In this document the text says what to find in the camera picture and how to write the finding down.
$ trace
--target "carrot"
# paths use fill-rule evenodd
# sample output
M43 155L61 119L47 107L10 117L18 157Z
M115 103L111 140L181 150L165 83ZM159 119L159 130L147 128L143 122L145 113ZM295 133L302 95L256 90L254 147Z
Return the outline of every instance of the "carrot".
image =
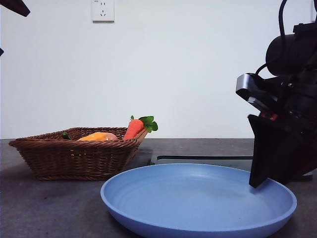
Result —
M134 119L134 116L131 116L131 121L123 139L127 140L133 138L143 130L143 128L148 130L149 133L158 130L158 124L153 120L154 116L141 117L139 119Z
M140 119L133 119L130 121L126 134L123 139L131 139L136 136L142 129L144 128L144 124Z

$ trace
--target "wall socket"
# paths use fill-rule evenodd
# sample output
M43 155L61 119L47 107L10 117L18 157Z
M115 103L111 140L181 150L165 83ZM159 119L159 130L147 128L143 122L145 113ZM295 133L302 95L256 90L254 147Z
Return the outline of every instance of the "wall socket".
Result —
M114 22L114 0L92 1L93 23Z

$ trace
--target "table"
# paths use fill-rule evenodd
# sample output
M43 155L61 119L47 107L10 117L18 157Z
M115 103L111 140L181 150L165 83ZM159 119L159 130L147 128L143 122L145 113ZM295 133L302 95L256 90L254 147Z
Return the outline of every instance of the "table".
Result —
M3 238L140 238L121 226L100 198L103 181L37 181L10 140L1 140ZM252 155L252 139L144 139L126 169L146 166L152 155ZM290 182L298 200L291 220L270 238L317 237L317 173Z

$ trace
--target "orange vegetable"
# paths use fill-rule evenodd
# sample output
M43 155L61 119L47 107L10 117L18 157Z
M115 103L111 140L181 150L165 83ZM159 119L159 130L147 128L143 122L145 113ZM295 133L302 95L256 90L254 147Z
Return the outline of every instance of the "orange vegetable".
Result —
M100 140L100 141L107 141L107 140L117 140L118 138L108 132L95 132L85 137L80 138L79 140Z
M142 129L144 128L144 124L140 119L133 119L130 121L126 134L123 139L131 139L136 136Z

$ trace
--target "plastic plate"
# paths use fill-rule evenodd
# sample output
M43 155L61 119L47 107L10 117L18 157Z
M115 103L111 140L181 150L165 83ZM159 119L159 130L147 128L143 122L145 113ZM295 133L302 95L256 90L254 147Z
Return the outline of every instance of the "plastic plate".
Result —
M146 238L265 238L296 209L295 195L250 172L203 164L163 164L122 172L101 188L112 216Z

